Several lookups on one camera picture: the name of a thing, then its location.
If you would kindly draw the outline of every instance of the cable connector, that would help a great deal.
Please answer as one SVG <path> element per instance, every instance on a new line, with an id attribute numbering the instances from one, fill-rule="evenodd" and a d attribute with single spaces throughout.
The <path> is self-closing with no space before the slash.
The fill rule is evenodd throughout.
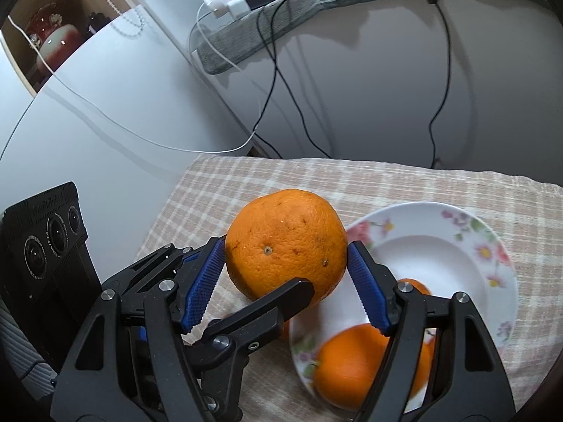
<path id="1" fill-rule="evenodd" d="M 203 0 L 203 3 L 216 18 L 230 13 L 235 20 L 239 20 L 250 12 L 246 0 Z"/>

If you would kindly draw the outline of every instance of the plate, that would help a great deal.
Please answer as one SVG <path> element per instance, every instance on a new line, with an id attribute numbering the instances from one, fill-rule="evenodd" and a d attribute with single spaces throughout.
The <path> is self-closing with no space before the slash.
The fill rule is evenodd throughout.
<path id="1" fill-rule="evenodd" d="M 502 355 L 516 322 L 518 284 L 505 247 L 482 220 L 442 203 L 402 203 L 368 214 L 347 227 L 346 233 L 348 242 L 362 241 L 396 279 L 419 280 L 432 295 L 445 298 L 468 293 Z M 348 272 L 325 300 L 291 319 L 293 363 L 313 396 L 317 395 L 312 361 L 320 347 L 341 331 L 366 322 Z M 431 335 L 427 331 L 425 340 Z M 406 411 L 419 407 L 425 392 L 426 388 L 411 398 Z"/>

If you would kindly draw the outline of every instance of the metal bolt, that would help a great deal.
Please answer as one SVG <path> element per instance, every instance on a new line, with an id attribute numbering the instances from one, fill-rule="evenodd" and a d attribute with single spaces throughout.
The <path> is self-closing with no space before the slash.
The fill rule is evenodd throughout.
<path id="1" fill-rule="evenodd" d="M 210 397 L 209 395 L 205 395 L 203 397 L 203 400 L 204 400 L 205 404 L 207 405 L 207 409 L 209 409 L 212 413 L 217 411 L 217 402 L 215 401 L 215 399 L 213 397 Z"/>
<path id="2" fill-rule="evenodd" d="M 397 287 L 401 292 L 406 294 L 413 291 L 413 285 L 410 282 L 401 281 L 397 284 Z"/>
<path id="3" fill-rule="evenodd" d="M 213 338 L 212 346 L 215 349 L 222 351 L 223 349 L 229 347 L 230 342 L 231 340 L 229 339 L 229 337 L 226 337 L 225 335 L 218 335 L 217 337 Z"/>
<path id="4" fill-rule="evenodd" d="M 115 290 L 113 289 L 106 289 L 102 292 L 102 300 L 104 301 L 109 301 L 111 300 L 113 297 L 115 297 Z"/>
<path id="5" fill-rule="evenodd" d="M 172 290 L 174 288 L 174 281 L 171 279 L 165 279 L 160 282 L 158 288 L 161 289 L 162 292 L 168 292 L 168 290 Z"/>
<path id="6" fill-rule="evenodd" d="M 467 303 L 469 301 L 469 295 L 467 295 L 465 292 L 457 292 L 455 294 L 455 299 L 460 303 Z"/>

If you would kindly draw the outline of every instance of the camera housing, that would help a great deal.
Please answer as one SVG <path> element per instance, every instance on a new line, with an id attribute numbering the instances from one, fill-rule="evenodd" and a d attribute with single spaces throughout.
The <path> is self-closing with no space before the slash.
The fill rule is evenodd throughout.
<path id="1" fill-rule="evenodd" d="M 87 238 L 72 182 L 11 206 L 0 220 L 0 296 L 57 372 L 101 292 Z"/>

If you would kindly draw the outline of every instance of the checkered tablecloth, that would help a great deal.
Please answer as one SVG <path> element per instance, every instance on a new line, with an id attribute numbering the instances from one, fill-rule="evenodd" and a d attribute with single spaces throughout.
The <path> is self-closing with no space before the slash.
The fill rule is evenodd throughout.
<path id="1" fill-rule="evenodd" d="M 326 198 L 344 225 L 384 206 L 424 200 L 459 206 L 486 221 L 506 245 L 519 280 L 518 320 L 503 356 L 517 407 L 537 389 L 563 348 L 563 188 L 498 173 L 379 162 L 200 156 L 174 189 L 139 257 L 169 242 L 201 246 L 225 234 L 249 201 L 285 188 Z M 194 335 L 210 319 L 247 303 L 224 270 Z M 245 421 L 337 420 L 306 392 L 282 340 L 252 354 L 240 407 Z"/>

